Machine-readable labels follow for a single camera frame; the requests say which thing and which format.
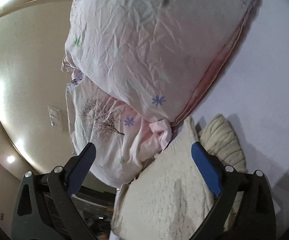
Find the cream cable-knit sweater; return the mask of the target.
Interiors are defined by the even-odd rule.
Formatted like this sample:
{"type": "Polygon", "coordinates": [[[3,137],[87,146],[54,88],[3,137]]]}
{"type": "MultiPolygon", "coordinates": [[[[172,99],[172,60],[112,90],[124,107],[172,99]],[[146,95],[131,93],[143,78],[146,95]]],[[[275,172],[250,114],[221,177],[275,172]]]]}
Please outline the cream cable-knit sweater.
{"type": "Polygon", "coordinates": [[[238,137],[223,115],[216,115],[201,131],[186,118],[181,133],[117,194],[112,233],[120,239],[189,239],[214,204],[191,156],[200,142],[222,164],[247,172],[238,137]]]}

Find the pink floral pillow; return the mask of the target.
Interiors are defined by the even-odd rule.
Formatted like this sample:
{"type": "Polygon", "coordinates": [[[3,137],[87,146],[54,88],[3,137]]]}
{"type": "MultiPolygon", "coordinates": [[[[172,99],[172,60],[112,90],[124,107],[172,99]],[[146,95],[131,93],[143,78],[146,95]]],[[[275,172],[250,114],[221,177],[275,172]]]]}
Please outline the pink floral pillow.
{"type": "Polygon", "coordinates": [[[257,0],[73,0],[62,70],[71,143],[91,173],[131,182],[172,139],[239,40],[257,0]]]}

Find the white wall light switch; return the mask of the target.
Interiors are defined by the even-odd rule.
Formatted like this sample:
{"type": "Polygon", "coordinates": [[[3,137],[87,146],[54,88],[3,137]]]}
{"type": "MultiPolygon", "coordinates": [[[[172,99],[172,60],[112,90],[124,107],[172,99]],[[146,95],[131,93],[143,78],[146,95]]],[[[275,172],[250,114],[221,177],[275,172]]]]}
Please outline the white wall light switch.
{"type": "Polygon", "coordinates": [[[53,106],[48,106],[49,120],[52,127],[63,130],[61,111],[53,106]]]}

